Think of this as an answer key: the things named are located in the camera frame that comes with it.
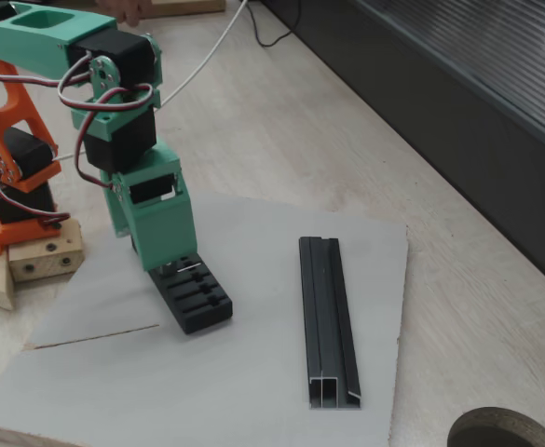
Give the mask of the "person's hand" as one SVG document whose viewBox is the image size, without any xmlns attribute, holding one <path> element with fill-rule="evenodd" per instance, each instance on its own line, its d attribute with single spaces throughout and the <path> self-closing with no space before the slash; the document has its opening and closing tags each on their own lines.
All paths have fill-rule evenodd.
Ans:
<svg viewBox="0 0 545 447">
<path fill-rule="evenodd" d="M 131 27 L 138 25 L 144 11 L 151 6 L 144 6 L 140 0 L 97 0 L 98 7 L 119 23 L 127 23 Z"/>
</svg>

